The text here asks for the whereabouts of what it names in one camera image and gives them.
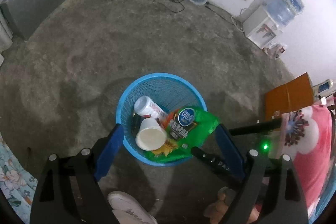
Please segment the gray floor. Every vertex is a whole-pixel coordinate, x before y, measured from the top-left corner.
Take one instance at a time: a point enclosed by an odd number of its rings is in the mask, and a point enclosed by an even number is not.
[[[67,0],[27,42],[15,39],[3,52],[0,130],[23,165],[32,148],[34,176],[51,153],[74,155],[106,136],[120,95],[142,75],[188,80],[228,128],[262,119],[265,92],[292,79],[205,7],[185,1],[174,14],[152,1]],[[246,149],[253,138],[236,140]],[[204,149],[218,151],[213,136]],[[100,186],[133,195],[161,224],[206,223],[203,209],[224,183],[197,160],[156,168],[122,148]]]

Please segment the blue oval logo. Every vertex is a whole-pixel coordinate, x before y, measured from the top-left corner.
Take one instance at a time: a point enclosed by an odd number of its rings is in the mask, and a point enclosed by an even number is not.
[[[178,115],[178,122],[181,126],[187,127],[195,120],[195,110],[192,108],[185,108]]]

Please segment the green snack bag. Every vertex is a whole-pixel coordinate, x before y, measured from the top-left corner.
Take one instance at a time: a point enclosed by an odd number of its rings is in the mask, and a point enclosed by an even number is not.
[[[200,107],[185,106],[171,112],[161,124],[167,132],[163,146],[146,151],[147,159],[165,163],[191,156],[193,146],[201,146],[219,125],[219,119]]]

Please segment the blue trash basket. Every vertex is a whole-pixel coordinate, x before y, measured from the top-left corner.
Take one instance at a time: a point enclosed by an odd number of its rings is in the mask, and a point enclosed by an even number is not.
[[[131,134],[133,106],[135,101],[143,95],[149,96],[167,113],[185,105],[202,107],[207,111],[200,93],[181,77],[168,73],[153,73],[135,80],[128,86],[120,97],[115,114],[116,122],[124,128],[123,144],[138,160],[154,166],[175,166],[187,160],[181,159],[163,164],[145,158],[144,151],[137,146],[135,137]]]

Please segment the brown cardboard box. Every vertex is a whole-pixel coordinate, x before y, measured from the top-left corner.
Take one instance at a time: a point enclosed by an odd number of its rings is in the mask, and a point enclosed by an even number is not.
[[[307,73],[278,86],[266,93],[265,118],[271,120],[272,116],[279,118],[281,114],[310,106],[314,103],[311,81]]]

